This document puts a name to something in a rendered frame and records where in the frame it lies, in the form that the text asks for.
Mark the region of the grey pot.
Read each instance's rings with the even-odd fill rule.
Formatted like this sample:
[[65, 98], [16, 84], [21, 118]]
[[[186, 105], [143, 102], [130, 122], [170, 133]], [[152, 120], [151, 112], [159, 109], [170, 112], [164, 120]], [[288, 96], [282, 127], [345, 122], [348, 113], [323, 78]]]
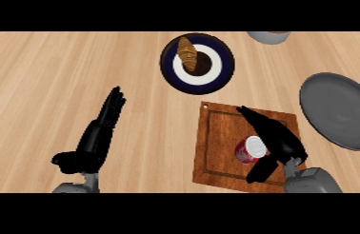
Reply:
[[289, 31], [249, 31], [249, 36], [266, 45], [279, 45], [289, 36]]

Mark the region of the dark blue and white plate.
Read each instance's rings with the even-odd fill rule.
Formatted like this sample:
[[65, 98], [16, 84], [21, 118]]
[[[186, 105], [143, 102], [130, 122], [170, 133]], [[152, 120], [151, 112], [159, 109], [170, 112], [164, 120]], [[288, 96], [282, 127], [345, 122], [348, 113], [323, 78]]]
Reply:
[[[186, 37], [196, 49], [195, 71], [187, 71], [177, 55], [177, 43]], [[205, 33], [187, 33], [165, 45], [161, 55], [161, 72], [168, 84], [182, 92], [204, 95], [220, 90], [230, 81], [235, 58], [226, 43]]]

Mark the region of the brown croissant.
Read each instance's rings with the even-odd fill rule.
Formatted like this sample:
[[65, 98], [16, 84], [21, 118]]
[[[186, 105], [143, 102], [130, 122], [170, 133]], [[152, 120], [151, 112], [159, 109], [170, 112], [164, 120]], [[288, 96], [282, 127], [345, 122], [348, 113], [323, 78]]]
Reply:
[[195, 71], [196, 66], [196, 49], [190, 40], [182, 37], [177, 43], [177, 55], [187, 71]]

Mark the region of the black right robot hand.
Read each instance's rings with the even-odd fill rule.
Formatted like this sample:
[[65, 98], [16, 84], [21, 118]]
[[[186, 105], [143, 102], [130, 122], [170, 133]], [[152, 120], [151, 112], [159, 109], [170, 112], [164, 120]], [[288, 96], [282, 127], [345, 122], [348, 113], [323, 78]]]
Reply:
[[246, 182], [263, 183], [267, 181], [279, 163], [291, 164], [294, 169], [305, 162], [308, 154], [302, 143], [288, 127], [274, 119], [269, 118], [248, 107], [238, 107], [236, 110], [254, 127], [257, 136], [270, 152], [261, 157], [246, 176]]

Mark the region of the red can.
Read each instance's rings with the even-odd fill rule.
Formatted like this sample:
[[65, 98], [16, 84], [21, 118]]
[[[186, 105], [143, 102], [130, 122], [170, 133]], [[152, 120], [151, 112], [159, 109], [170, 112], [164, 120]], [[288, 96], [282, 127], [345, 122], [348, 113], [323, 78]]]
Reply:
[[267, 148], [258, 136], [246, 136], [236, 145], [235, 157], [243, 165], [254, 164], [266, 156]]

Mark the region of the brown wooden cutting board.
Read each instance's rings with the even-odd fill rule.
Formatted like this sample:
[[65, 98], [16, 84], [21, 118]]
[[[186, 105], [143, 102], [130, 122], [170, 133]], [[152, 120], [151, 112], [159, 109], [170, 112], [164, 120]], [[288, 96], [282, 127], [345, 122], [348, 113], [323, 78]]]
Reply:
[[242, 192], [285, 192], [285, 167], [277, 169], [264, 183], [246, 182], [254, 165], [243, 165], [235, 149], [255, 130], [236, 110], [236, 106], [202, 102], [195, 146], [193, 182]]

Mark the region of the grey pan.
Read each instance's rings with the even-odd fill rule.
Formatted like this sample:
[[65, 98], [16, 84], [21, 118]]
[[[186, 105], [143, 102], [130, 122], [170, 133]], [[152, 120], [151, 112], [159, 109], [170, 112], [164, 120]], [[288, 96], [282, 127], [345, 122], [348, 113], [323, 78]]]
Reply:
[[300, 106], [326, 140], [360, 151], [360, 84], [338, 73], [311, 75], [300, 89]]

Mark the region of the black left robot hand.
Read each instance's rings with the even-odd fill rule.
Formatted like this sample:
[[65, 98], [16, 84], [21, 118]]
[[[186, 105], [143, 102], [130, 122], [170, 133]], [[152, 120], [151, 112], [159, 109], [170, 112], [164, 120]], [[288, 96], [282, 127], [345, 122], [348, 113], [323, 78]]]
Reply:
[[65, 174], [99, 172], [125, 102], [121, 88], [115, 87], [106, 96], [97, 119], [90, 122], [83, 132], [75, 151], [61, 152], [52, 158], [52, 163]]

